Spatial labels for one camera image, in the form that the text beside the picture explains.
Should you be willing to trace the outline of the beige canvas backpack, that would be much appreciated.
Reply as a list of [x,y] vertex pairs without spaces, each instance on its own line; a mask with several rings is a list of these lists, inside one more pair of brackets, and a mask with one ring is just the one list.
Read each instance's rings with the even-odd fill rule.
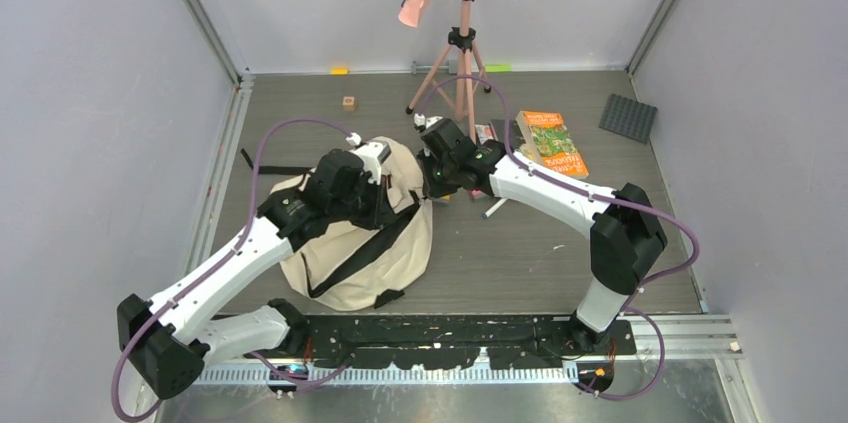
[[273,186],[256,211],[289,240],[293,253],[279,266],[298,294],[337,311],[377,309],[403,296],[427,269],[433,242],[433,204],[411,150],[387,136],[380,177],[391,177],[389,199],[400,218],[366,230],[327,215],[334,196],[348,194],[372,171],[350,151],[333,150],[309,173]]

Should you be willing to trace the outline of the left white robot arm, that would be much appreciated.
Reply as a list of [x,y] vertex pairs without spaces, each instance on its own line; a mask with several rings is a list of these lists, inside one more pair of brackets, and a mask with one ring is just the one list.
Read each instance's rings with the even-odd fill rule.
[[301,315],[285,302],[216,320],[218,311],[270,267],[338,222],[364,230],[397,220],[404,192],[388,187],[393,144],[375,138],[323,155],[302,178],[254,208],[227,246],[154,296],[127,296],[117,307],[126,361],[161,400],[176,397],[223,360],[253,350],[298,355],[307,341]]

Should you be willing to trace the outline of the white patterned book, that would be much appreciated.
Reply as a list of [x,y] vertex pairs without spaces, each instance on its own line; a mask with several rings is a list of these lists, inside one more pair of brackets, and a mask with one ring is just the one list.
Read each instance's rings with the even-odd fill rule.
[[477,136],[477,141],[480,144],[483,144],[489,140],[494,140],[496,138],[496,135],[491,126],[486,124],[476,124],[475,133]]

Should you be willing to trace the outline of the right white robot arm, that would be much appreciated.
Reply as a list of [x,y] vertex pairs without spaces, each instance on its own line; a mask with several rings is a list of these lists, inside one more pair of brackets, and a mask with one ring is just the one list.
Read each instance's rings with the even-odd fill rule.
[[475,143],[450,118],[417,114],[414,127],[423,142],[417,158],[427,196],[480,191],[538,210],[587,238],[592,280],[566,331],[576,352],[598,352],[668,243],[645,191],[631,183],[620,189],[582,183],[500,141]]

